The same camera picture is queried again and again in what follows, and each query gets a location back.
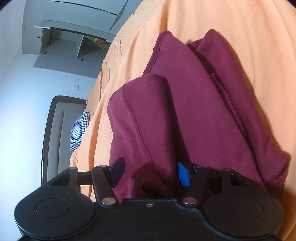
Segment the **maroon long sleeve shirt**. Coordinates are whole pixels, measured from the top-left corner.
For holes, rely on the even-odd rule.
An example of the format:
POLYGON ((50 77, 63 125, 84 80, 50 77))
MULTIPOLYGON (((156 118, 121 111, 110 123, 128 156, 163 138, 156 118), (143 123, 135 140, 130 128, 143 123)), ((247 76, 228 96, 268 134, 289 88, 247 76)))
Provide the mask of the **maroon long sleeve shirt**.
POLYGON ((289 154, 266 130, 239 64, 221 41, 208 58, 201 49, 161 33, 143 75, 109 99, 110 162, 126 161, 119 200, 181 196, 179 161, 232 168, 272 196, 283 190, 289 154))

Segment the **grey wardrobe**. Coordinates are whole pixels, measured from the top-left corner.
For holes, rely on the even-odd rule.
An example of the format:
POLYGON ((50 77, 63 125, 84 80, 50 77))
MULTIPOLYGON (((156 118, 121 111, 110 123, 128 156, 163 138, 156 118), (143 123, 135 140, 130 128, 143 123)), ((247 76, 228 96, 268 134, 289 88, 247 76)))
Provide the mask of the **grey wardrobe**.
POLYGON ((22 52, 35 68, 97 78, 108 50, 84 36, 112 42, 140 1, 26 1, 22 52))

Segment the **dark wood padded headboard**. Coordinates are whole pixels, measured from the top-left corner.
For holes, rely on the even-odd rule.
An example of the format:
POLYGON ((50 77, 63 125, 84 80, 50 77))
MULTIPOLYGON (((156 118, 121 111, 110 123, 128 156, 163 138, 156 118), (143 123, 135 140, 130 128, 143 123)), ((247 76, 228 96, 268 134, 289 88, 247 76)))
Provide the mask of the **dark wood padded headboard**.
POLYGON ((69 168, 72 155, 69 147, 71 128, 85 108, 84 99, 62 95, 52 99, 43 140, 42 185, 69 168))

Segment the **white wall switch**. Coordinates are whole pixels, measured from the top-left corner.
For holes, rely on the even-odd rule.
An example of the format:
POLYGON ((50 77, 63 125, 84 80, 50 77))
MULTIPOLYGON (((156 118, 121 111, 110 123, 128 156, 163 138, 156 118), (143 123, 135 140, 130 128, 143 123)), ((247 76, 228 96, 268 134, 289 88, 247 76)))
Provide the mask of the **white wall switch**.
POLYGON ((78 92, 79 91, 79 84, 74 84, 73 90, 78 92))

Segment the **black white checkered pillow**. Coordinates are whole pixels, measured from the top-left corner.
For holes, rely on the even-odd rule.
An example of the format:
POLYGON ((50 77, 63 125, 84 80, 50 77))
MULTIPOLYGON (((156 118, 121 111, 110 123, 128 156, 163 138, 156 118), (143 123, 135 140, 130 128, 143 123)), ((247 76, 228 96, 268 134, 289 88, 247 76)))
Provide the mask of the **black white checkered pillow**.
POLYGON ((69 143, 70 151, 74 151, 81 145, 82 138, 86 128, 89 125, 89 121, 90 121, 89 111, 86 111, 77 120, 74 121, 71 128, 71 132, 70 132, 70 143, 69 143))

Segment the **colourful bag in wardrobe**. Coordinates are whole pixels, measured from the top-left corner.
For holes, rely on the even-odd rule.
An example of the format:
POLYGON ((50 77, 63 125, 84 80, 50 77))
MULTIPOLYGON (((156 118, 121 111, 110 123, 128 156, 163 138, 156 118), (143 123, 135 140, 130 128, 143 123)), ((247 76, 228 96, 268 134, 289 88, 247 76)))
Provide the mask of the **colourful bag in wardrobe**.
POLYGON ((105 50, 108 50, 111 45, 111 42, 108 42, 107 40, 95 38, 95 37, 88 36, 88 35, 85 35, 84 37, 86 39, 90 40, 91 42, 93 42, 94 44, 96 44, 97 46, 99 46, 100 48, 105 49, 105 50))

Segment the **orange duvet cover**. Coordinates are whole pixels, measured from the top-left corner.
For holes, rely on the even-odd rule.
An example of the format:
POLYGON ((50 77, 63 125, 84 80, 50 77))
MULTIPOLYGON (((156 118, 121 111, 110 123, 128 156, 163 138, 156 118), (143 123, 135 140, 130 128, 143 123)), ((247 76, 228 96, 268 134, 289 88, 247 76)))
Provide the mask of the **orange duvet cover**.
POLYGON ((295 240, 295 7, 288 1, 143 1, 104 58, 87 99, 91 121, 70 165, 88 171, 109 163, 109 99, 144 73, 162 32, 198 41, 205 58, 221 41, 239 64, 266 130, 290 154, 285 188, 275 193, 286 212, 280 237, 295 240))

